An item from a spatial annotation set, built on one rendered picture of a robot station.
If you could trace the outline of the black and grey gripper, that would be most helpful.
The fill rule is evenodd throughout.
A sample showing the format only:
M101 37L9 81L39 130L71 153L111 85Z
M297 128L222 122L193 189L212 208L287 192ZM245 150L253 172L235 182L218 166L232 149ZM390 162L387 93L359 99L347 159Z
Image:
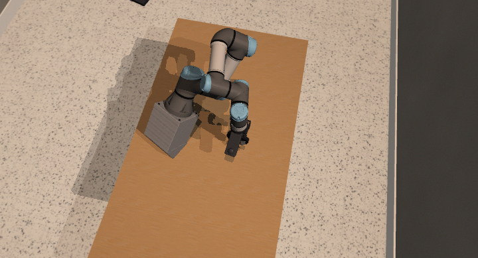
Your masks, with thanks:
M249 122L249 124L248 124L248 122ZM235 132L235 133L243 133L242 139L241 139L241 145L246 145L246 144L248 144L249 138L247 137L247 132L248 132L248 130L249 130L249 128L250 128L251 121L248 120L248 122L247 122L247 127L245 128L245 130L247 129L246 131L245 131L245 130L243 130L243 131L235 131L235 130L233 130L233 128L232 128L232 126L231 126L231 122L230 122L230 129L231 129L231 130L227 133L226 136L229 138L229 137L230 137L230 134L231 134L231 131L233 131L233 132ZM245 131L245 132L244 132L244 131Z

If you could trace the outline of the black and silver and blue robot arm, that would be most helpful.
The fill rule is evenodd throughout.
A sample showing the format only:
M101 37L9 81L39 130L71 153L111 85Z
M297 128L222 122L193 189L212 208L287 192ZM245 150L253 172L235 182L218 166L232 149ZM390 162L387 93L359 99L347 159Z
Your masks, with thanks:
M195 94L218 100L231 99L231 126L235 131L243 131L248 122L249 83L245 80L231 82L230 78L245 56L254 55L257 42L248 35L225 28L213 36L210 47L207 74L196 66L185 66L175 91L165 101L165 109L177 117L190 117ZM242 135L231 131L226 155L236 156Z

